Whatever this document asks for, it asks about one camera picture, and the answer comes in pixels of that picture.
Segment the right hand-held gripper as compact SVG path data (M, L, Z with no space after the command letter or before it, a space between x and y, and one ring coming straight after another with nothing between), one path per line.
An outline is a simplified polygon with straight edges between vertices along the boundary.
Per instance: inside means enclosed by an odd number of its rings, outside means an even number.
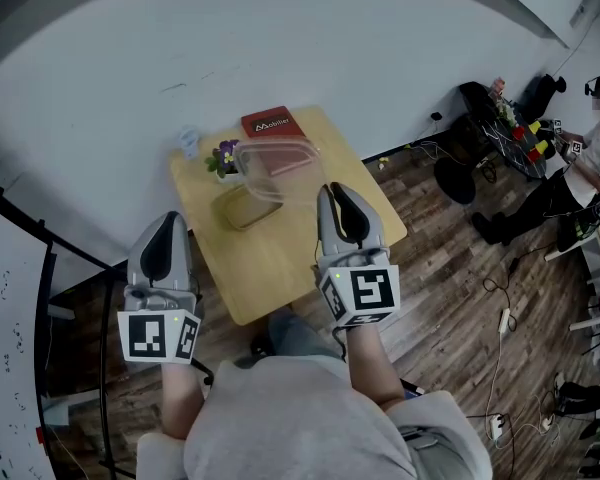
M376 324L395 313L400 305L399 268L390 264L388 250L382 248L384 228L376 210L358 192L334 182L319 190L317 221L326 256L318 262L318 290L336 326Z

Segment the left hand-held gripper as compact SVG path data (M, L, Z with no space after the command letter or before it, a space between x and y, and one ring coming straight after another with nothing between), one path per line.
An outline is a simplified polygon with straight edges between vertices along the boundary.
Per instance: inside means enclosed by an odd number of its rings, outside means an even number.
M186 291L190 264L187 225L176 211L152 222L134 243L128 281L142 286L125 287L124 309L117 313L126 361L191 363L202 320L196 296Z

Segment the person's left forearm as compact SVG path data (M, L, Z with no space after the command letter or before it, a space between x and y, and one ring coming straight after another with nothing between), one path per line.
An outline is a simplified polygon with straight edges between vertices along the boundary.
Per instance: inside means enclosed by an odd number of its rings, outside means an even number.
M185 440L204 404L196 370L191 365L163 363L161 422L163 432Z

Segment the person's right forearm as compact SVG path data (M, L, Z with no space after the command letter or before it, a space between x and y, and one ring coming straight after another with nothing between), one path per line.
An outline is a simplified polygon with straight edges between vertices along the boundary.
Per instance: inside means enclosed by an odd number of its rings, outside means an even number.
M375 325L346 332L352 387L384 412L405 400L401 380L393 367Z

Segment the person's leg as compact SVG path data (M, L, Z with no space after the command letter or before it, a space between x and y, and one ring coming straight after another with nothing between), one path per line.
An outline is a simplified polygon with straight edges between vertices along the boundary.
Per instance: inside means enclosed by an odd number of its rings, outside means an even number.
M320 356L342 362L341 356L289 307L268 315L267 332L273 353L277 356Z

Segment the black round stool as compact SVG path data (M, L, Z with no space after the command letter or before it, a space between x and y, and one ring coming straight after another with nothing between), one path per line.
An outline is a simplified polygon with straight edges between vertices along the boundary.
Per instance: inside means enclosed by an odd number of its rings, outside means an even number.
M451 158L440 158L434 164L434 176L441 190L453 201L471 204L476 197L476 186L471 170Z

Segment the potted purple flower plant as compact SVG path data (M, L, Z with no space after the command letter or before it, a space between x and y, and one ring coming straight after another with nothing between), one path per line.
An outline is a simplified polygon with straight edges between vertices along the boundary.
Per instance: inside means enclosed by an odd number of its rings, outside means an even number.
M205 159L207 171L214 173L220 183L240 183L242 180L234 161L234 149L238 144L237 139L221 141Z

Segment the red hardcover book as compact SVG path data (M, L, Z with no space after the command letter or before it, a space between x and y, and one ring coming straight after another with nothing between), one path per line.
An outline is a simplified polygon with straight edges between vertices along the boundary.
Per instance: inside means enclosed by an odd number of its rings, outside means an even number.
M314 163L312 143L285 106L243 116L241 124L246 140L236 160L246 174L274 178Z

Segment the whiteboard with black stand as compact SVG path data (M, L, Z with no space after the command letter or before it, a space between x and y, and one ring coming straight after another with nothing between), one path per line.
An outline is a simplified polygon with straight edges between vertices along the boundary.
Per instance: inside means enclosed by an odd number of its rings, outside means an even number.
M0 480L56 480L42 387L55 247L66 241L0 190ZM128 281L106 267L109 285Z

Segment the black marbled round table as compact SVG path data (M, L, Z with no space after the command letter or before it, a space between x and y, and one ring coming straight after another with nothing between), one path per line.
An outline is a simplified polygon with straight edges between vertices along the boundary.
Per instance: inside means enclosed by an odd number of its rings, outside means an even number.
M503 97L494 89L488 89L478 82L466 82L458 89L469 116L477 126L478 135L503 157L506 164L517 169L528 179L543 178L546 173L545 153L535 164L528 161L527 153L535 148L540 140L536 134L529 131L529 124L523 120L519 112L508 102L516 117L515 125L511 126L498 115L496 101ZM521 141L516 141L511 132L518 125L525 128L525 136Z

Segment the person's grey shirt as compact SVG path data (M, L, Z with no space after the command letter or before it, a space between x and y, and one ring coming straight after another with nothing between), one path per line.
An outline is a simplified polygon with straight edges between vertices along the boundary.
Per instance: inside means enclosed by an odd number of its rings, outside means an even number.
M137 480L418 480L400 431L437 431L475 480L489 454L454 398L425 394L384 412L329 357L223 362L188 437L160 432L137 445Z

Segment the black chair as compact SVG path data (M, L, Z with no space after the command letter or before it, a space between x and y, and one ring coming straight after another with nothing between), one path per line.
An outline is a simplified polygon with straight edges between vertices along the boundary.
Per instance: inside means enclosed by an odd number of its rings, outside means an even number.
M519 111L527 123L541 118L553 96L564 93L567 83L563 77L554 78L549 74L536 76L525 89L519 102Z

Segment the grey waist pouch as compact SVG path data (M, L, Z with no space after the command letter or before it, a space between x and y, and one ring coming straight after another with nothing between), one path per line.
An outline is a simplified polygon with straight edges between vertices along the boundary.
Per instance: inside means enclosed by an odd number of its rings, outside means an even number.
M439 432L411 427L400 433L418 480L475 480L456 447Z

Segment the white wall notice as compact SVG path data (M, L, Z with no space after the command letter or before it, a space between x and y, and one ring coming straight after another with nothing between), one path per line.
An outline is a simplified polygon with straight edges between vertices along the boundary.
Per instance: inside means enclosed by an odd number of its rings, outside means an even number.
M575 29L579 26L580 21L589 12L589 8L594 2L595 0L580 0L574 14L569 20L569 24L572 29Z

